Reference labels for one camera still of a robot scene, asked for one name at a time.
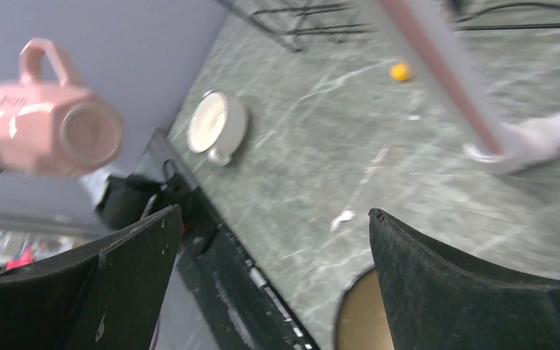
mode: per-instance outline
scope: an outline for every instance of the white mug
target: white mug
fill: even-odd
[[[226,166],[246,135],[248,114],[237,98],[222,91],[203,95],[190,120],[187,145],[194,153],[207,152],[214,164]]]

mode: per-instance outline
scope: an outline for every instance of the brown bowl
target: brown bowl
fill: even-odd
[[[335,350],[394,350],[374,267],[347,284],[334,326]]]

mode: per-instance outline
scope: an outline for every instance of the small yellow ball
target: small yellow ball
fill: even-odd
[[[389,70],[389,75],[398,82],[406,82],[413,79],[411,68],[406,62],[400,62],[394,65],[392,69]]]

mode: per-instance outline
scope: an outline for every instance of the gray countertop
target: gray countertop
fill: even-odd
[[[525,9],[491,21],[523,17],[554,18]],[[560,30],[459,39],[506,118],[560,110]],[[373,207],[479,257],[560,279],[560,160],[516,175],[483,172],[419,77],[389,78],[399,61],[393,52],[363,35],[343,44],[309,39],[306,52],[292,54],[233,17],[170,136],[323,349],[331,349],[345,284],[372,264]],[[189,152],[185,140],[189,116],[211,89],[238,96],[252,113],[245,145],[226,168]],[[333,230],[344,211],[355,216]]]

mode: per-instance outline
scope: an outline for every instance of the pink mug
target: pink mug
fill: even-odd
[[[42,79],[44,55],[57,82]],[[0,83],[0,170],[81,176],[116,159],[122,138],[119,114],[50,40],[32,39],[20,54],[20,81]]]

